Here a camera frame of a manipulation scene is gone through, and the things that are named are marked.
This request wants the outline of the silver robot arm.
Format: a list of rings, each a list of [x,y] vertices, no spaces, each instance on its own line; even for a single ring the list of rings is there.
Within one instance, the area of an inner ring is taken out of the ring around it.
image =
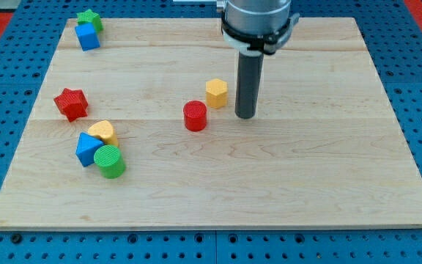
[[[275,54],[300,18],[290,0],[219,0],[216,7],[225,42],[245,56]]]

